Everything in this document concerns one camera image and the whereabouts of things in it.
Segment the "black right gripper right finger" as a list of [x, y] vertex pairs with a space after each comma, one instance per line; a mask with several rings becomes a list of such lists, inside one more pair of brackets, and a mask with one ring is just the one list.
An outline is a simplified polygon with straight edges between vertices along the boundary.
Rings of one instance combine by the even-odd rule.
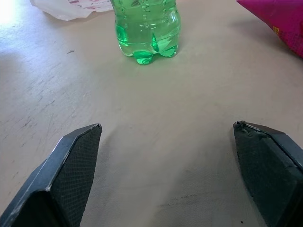
[[303, 225], [303, 149], [282, 131], [233, 124], [245, 186], [269, 227]]

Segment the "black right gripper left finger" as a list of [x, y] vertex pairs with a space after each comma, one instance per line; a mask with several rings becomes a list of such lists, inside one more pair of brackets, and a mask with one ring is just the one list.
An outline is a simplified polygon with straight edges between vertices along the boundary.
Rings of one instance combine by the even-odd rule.
[[101, 124], [63, 136], [0, 217], [2, 227], [78, 227], [88, 201]]

